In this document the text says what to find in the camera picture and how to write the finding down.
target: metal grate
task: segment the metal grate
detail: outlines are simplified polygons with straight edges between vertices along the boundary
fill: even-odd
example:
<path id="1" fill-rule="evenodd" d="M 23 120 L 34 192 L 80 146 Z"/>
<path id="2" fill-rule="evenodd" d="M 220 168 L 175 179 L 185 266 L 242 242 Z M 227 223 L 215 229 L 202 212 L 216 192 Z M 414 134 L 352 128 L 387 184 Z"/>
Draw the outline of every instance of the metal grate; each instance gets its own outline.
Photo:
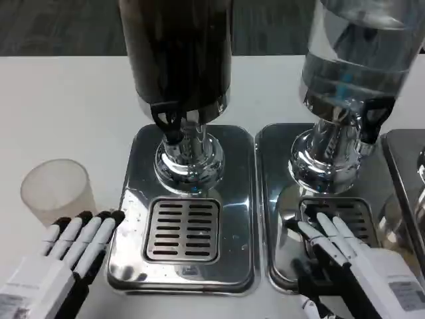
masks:
<path id="1" fill-rule="evenodd" d="M 357 238 L 371 247 L 379 246 L 369 206 L 360 198 L 306 197 L 301 201 L 300 210 L 301 218 L 315 228 L 319 227 L 315 221 L 317 213 L 321 212 L 329 217 L 339 216 Z M 313 257 L 310 245 L 306 247 L 308 255 Z"/>
<path id="2" fill-rule="evenodd" d="M 213 261 L 219 204 L 214 199 L 158 199 L 151 206 L 146 255 L 153 261 Z"/>

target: white table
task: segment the white table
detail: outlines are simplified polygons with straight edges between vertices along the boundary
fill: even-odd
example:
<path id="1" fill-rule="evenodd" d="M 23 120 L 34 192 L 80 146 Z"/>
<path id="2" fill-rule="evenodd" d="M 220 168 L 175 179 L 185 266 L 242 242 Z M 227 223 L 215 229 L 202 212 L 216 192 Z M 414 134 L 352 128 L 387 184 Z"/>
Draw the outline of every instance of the white table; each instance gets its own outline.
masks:
<path id="1" fill-rule="evenodd" d="M 274 122 L 315 121 L 298 98 L 302 65 L 303 56 L 235 57 L 230 106 L 214 123 L 255 135 Z M 424 127 L 424 82 L 420 57 L 383 132 Z M 37 164 L 79 161 L 90 174 L 98 208 L 118 206 L 132 138 L 149 124 L 133 88 L 126 57 L 0 58 L 0 284 L 43 233 L 19 195 L 21 181 Z M 202 297 L 120 296 L 99 276 L 80 318 L 174 318 L 182 298 L 193 298 L 191 309 L 180 313 L 188 319 L 303 318 L 295 298 L 271 297 L 266 281 L 250 307 L 241 307 L 240 298 L 215 298 L 205 308 L 197 302 Z"/>

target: white robotic hand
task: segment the white robotic hand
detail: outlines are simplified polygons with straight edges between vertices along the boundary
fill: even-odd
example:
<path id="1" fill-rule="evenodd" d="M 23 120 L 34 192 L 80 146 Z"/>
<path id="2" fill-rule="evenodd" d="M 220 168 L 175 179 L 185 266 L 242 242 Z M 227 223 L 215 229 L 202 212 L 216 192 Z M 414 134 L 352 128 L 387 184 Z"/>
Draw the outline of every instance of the white robotic hand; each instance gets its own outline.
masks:
<path id="1" fill-rule="evenodd" d="M 85 211 L 58 219 L 40 249 L 0 287 L 0 319 L 74 319 L 124 217 L 121 211 L 95 217 Z"/>
<path id="2" fill-rule="evenodd" d="M 356 319 L 425 318 L 424 289 L 398 253 L 370 248 L 339 217 L 317 221 L 326 236 L 303 221 L 297 229 Z"/>

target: frosted plastic cup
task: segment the frosted plastic cup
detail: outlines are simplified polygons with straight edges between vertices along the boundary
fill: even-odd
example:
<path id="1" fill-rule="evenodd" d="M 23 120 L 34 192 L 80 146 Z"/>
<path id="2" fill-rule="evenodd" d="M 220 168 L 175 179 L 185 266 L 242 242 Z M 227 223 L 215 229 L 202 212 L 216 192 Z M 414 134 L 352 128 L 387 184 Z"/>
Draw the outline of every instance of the frosted plastic cup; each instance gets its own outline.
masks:
<path id="1" fill-rule="evenodd" d="M 88 173 L 71 159 L 46 161 L 30 171 L 22 182 L 21 198 L 44 226 L 82 211 L 96 212 Z"/>

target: floor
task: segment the floor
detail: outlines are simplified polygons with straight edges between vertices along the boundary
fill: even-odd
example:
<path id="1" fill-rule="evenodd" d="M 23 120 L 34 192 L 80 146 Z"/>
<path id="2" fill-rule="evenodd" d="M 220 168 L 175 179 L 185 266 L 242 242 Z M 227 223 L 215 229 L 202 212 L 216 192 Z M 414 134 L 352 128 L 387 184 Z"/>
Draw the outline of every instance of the floor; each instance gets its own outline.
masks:
<path id="1" fill-rule="evenodd" d="M 0 56 L 126 55 L 118 0 L 0 0 Z M 315 0 L 235 0 L 234 55 L 305 54 Z"/>

